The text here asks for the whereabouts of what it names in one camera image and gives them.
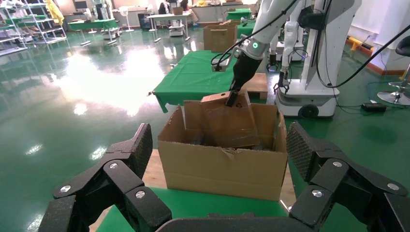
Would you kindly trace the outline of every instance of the open cardboard box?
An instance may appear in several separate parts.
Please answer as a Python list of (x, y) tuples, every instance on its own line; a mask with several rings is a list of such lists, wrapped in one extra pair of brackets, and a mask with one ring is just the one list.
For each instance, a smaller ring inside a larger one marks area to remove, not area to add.
[[(200, 102), (184, 102), (185, 118), (178, 106), (158, 136), (167, 187), (278, 201), (288, 158), (283, 115), (277, 120), (275, 105), (251, 107), (262, 148), (270, 150), (212, 146)], [(208, 145), (190, 144), (201, 135)]]

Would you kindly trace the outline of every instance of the power adapter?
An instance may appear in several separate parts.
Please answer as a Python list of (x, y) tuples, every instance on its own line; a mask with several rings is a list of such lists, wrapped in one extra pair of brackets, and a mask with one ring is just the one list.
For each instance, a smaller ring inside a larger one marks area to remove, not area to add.
[(387, 107), (380, 103), (363, 103), (362, 109), (366, 112), (384, 112)]

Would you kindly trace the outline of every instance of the metal screw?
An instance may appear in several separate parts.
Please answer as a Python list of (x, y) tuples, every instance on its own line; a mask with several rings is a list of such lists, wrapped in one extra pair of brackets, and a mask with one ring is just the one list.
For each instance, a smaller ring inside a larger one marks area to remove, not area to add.
[(315, 197), (322, 197), (322, 196), (323, 196), (323, 193), (320, 192), (319, 190), (313, 190), (313, 191), (312, 191), (312, 194), (313, 194), (313, 196), (315, 196)]
[(393, 190), (399, 190), (399, 189), (400, 189), (397, 185), (392, 184), (392, 183), (387, 184), (387, 187), (389, 187), (389, 188), (391, 188), (391, 189), (393, 189)]
[(71, 189), (71, 186), (66, 185), (66, 186), (60, 188), (60, 192), (67, 192), (67, 191), (70, 190), (70, 189)]
[(336, 167), (341, 167), (342, 166), (342, 164), (340, 162), (333, 162), (333, 165), (336, 166)]
[(112, 163), (112, 164), (110, 164), (110, 168), (112, 168), (112, 169), (116, 168), (117, 166), (118, 166), (117, 163)]
[(135, 194), (135, 197), (138, 198), (138, 199), (141, 199), (141, 198), (143, 198), (144, 196), (145, 196), (145, 192), (144, 192), (144, 191), (138, 191), (138, 192)]

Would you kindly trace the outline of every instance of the white table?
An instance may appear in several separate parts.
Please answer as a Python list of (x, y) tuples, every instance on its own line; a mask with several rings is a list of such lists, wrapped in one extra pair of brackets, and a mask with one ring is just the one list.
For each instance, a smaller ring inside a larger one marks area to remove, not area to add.
[[(150, 15), (146, 18), (149, 18), (151, 21), (151, 30), (149, 31), (157, 31), (157, 24), (155, 23), (156, 21), (172, 21), (172, 20), (183, 20), (185, 19), (185, 34), (186, 34), (186, 38), (185, 41), (189, 40), (190, 37), (188, 36), (188, 21), (187, 21), (187, 17), (190, 15), (190, 12), (184, 12), (181, 15), (175, 15), (175, 14), (154, 14), (154, 15)], [(155, 42), (158, 42), (159, 40), (161, 40), (161, 38), (157, 38), (155, 40)]]

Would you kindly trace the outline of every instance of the black stool seat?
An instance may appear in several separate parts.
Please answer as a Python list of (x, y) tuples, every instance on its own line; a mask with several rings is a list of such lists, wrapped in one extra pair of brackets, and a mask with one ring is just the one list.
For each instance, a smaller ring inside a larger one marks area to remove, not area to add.
[(410, 57), (410, 36), (402, 39), (398, 43), (396, 53), (405, 57)]

